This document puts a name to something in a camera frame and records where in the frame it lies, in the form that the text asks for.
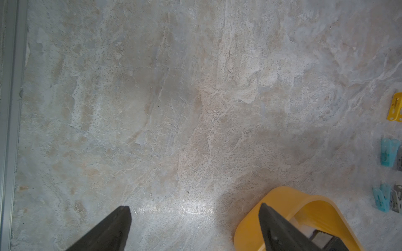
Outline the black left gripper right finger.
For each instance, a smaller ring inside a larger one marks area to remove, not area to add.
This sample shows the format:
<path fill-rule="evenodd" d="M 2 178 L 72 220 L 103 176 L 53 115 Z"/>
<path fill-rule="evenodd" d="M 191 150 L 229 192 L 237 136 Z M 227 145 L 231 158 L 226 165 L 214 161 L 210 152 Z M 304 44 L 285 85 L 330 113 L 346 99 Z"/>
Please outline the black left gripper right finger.
<path fill-rule="evenodd" d="M 321 250 L 288 220 L 267 204 L 261 204 L 258 217 L 267 251 Z"/>

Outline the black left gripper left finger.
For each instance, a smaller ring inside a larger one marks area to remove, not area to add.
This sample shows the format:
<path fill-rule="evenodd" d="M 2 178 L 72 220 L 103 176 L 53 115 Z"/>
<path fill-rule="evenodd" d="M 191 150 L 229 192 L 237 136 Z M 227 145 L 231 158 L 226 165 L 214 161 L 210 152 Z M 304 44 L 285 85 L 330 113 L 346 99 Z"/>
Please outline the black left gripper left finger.
<path fill-rule="evenodd" d="M 123 251 L 127 243 L 131 221 L 130 208 L 119 206 L 68 250 Z"/>

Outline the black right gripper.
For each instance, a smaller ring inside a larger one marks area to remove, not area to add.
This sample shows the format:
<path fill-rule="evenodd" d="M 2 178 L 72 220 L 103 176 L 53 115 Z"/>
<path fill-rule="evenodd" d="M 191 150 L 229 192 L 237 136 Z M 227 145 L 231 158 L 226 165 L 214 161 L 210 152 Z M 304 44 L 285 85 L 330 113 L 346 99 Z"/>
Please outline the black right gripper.
<path fill-rule="evenodd" d="M 322 251 L 349 251 L 339 237 L 319 230 L 315 230 L 309 240 Z"/>

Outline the teal clothespin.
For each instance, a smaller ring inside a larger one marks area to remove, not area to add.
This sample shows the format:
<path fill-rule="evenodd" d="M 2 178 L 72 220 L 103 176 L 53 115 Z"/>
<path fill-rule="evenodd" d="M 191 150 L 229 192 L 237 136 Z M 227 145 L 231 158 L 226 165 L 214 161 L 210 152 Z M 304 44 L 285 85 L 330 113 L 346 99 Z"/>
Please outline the teal clothespin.
<path fill-rule="evenodd" d="M 373 188 L 372 191 L 376 208 L 382 212 L 389 212 L 391 186 L 389 184 L 381 184 L 379 188 Z"/>
<path fill-rule="evenodd" d="M 381 165 L 392 168 L 400 146 L 400 140 L 383 138 L 381 140 Z"/>

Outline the grey clothespin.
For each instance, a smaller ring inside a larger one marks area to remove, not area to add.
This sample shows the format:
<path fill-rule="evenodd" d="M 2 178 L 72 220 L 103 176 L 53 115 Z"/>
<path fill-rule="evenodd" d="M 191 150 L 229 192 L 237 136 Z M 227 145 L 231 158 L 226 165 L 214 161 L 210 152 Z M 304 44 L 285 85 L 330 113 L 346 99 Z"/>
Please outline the grey clothespin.
<path fill-rule="evenodd" d="M 402 214 L 402 185 L 395 185 L 390 191 L 390 209 Z"/>
<path fill-rule="evenodd" d="M 396 169 L 401 172 L 402 171 L 402 146 L 398 148 L 397 157 L 396 157 Z"/>

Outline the yellow clothespin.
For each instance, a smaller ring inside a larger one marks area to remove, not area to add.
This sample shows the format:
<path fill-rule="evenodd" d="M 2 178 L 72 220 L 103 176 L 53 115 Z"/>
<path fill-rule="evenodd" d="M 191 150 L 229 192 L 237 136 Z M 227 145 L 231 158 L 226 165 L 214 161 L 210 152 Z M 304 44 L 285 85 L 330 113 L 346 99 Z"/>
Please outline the yellow clothespin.
<path fill-rule="evenodd" d="M 402 122 L 402 92 L 394 94 L 387 120 Z"/>

